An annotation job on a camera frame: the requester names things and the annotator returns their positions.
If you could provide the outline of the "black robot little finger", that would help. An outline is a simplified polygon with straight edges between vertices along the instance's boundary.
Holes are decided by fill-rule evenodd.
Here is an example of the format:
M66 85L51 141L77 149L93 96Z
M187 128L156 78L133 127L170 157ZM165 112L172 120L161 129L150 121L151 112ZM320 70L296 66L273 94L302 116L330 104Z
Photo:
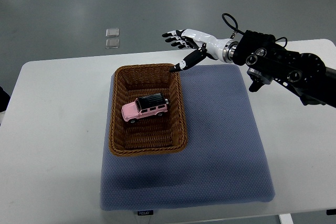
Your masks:
M193 45L189 45L189 44L178 44L177 47L178 47L179 49L184 49L184 48L186 48L186 49L196 49L195 46L193 46Z

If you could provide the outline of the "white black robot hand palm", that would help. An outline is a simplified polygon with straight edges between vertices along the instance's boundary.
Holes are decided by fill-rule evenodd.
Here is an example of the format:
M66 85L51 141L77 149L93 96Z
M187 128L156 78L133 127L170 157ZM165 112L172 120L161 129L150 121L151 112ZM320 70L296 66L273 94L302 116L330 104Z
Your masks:
M233 47L236 47L238 42L232 38L217 39L213 35L192 29L184 30L181 38L199 47L206 44L206 50L211 59L233 63Z

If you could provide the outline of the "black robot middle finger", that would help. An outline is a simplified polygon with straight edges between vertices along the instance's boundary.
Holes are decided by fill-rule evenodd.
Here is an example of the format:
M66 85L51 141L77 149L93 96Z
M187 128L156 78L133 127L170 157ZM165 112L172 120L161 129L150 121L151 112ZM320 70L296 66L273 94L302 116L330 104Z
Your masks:
M173 42L175 40L184 40L184 41L187 41L184 37L168 37L167 39L165 39L165 42Z

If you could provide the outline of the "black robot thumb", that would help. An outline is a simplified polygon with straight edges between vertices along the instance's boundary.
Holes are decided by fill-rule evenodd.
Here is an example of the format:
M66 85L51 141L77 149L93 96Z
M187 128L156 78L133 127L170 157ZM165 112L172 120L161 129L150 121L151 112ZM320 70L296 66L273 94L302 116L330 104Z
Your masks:
M188 54L182 61L172 66L169 72L180 72L188 70L191 67L197 65L207 57L206 49L196 49L190 54Z

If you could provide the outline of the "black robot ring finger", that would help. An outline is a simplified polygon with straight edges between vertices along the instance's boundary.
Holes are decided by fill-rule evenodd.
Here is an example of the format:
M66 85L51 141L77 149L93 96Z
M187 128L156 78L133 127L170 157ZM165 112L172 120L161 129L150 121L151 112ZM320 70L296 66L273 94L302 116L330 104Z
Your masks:
M189 44L191 45L188 41L184 41L184 40L175 40L171 43L172 47L177 47L178 44Z

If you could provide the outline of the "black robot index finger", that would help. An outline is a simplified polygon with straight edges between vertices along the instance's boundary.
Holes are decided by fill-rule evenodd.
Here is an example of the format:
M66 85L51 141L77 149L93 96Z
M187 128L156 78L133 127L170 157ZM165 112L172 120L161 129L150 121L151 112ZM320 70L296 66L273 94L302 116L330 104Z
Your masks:
M162 37L164 38L168 38L168 37L182 37L182 33L184 32L185 30L173 30L173 31L168 31L164 34L162 34Z

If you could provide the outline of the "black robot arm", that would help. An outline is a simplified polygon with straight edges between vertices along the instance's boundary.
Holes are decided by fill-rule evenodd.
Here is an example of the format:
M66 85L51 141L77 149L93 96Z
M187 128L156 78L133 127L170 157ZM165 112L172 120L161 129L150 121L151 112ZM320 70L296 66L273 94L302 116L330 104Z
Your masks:
M335 70L325 66L315 54L289 51L276 43L273 35L246 31L240 41L217 39L201 31L185 29L164 33L173 47L190 48L192 53L170 68L170 72L190 69L205 58L246 65L252 83L250 92L276 81L300 98L303 105L335 107Z

